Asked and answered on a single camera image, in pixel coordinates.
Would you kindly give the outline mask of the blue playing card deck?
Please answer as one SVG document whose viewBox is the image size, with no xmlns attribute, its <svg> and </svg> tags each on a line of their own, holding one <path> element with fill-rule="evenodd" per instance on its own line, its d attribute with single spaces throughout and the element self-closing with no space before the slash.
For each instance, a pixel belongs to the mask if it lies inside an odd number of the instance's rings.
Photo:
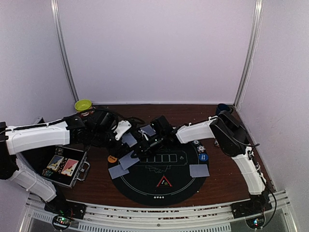
<svg viewBox="0 0 309 232">
<path fill-rule="evenodd" d="M 137 144 L 137 140 L 131 133 L 126 133 L 122 136 L 122 143 L 127 144 L 129 147 L 132 147 Z"/>
</svg>

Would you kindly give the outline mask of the orange round blind button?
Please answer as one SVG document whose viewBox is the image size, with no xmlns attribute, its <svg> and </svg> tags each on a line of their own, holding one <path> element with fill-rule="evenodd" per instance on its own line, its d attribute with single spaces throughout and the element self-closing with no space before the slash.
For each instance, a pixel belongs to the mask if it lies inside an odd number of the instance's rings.
<svg viewBox="0 0 309 232">
<path fill-rule="evenodd" d="M 118 158 L 109 155 L 107 160 L 108 160 L 108 163 L 116 163 L 118 161 Z"/>
</svg>

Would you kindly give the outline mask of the blue card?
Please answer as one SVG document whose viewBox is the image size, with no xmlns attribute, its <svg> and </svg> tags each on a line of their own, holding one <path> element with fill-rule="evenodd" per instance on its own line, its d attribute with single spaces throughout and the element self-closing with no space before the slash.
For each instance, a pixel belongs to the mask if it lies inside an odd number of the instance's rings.
<svg viewBox="0 0 309 232">
<path fill-rule="evenodd" d="M 141 127 L 140 131 L 142 133 L 146 133 L 149 136 L 153 136 L 153 135 L 156 134 L 156 131 L 151 127 L 151 125 L 147 125 L 147 126 Z"/>
<path fill-rule="evenodd" d="M 129 173 L 128 169 L 123 169 L 119 164 L 108 169 L 111 179 L 116 179 Z"/>
<path fill-rule="evenodd" d="M 189 172 L 192 178 L 208 177 L 210 176 L 207 164 L 190 164 Z"/>
<path fill-rule="evenodd" d="M 134 151 L 129 152 L 119 160 L 123 170 L 127 170 L 129 167 L 131 167 L 132 165 L 136 164 L 139 161 L 140 159 L 136 156 Z"/>
</svg>

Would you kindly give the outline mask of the blue round blind button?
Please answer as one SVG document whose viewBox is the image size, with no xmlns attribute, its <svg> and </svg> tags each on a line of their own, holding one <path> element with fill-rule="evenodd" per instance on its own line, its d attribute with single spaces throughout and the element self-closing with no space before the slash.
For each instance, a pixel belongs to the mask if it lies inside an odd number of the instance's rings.
<svg viewBox="0 0 309 232">
<path fill-rule="evenodd" d="M 206 162 L 206 161 L 208 161 L 208 159 L 209 159 L 209 157 L 208 157 L 208 155 L 207 155 L 206 153 L 200 153 L 200 154 L 198 155 L 198 158 L 199 158 L 199 160 L 202 161 L 202 162 Z"/>
</svg>

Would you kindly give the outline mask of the red black triangle marker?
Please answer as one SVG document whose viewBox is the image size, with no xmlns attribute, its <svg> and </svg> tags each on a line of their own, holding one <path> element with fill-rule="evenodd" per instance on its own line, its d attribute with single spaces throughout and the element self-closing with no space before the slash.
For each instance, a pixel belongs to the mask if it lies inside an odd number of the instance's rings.
<svg viewBox="0 0 309 232">
<path fill-rule="evenodd" d="M 158 184 L 156 185 L 157 188 L 159 187 L 172 187 L 172 184 L 169 182 L 169 180 L 165 177 L 162 176 Z"/>
</svg>

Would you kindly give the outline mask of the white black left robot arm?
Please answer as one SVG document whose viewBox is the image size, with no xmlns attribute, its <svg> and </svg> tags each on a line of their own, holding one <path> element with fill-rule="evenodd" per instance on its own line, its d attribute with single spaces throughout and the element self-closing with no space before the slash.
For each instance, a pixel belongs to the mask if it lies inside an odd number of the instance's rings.
<svg viewBox="0 0 309 232">
<path fill-rule="evenodd" d="M 128 118 L 103 108 L 27 126 L 1 122 L 0 178 L 17 183 L 64 215 L 70 207 L 58 185 L 72 185 L 87 154 L 70 146 L 118 150 L 131 127 Z"/>
</svg>

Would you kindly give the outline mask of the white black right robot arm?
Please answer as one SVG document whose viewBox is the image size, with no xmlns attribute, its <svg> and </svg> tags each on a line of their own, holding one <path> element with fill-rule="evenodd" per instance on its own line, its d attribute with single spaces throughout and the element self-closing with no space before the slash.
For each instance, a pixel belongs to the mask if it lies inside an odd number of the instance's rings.
<svg viewBox="0 0 309 232">
<path fill-rule="evenodd" d="M 221 151 L 232 158 L 243 175 L 248 187 L 250 199 L 243 207 L 251 213 L 266 209 L 270 203 L 270 189 L 261 171 L 260 164 L 254 158 L 248 133 L 228 111 L 221 111 L 216 116 L 210 116 L 199 123 L 188 123 L 173 127 L 164 116 L 153 120 L 150 126 L 155 135 L 142 134 L 134 145 L 134 158 L 150 157 L 161 147 L 170 143 L 186 144 L 195 140 L 214 138 Z"/>
</svg>

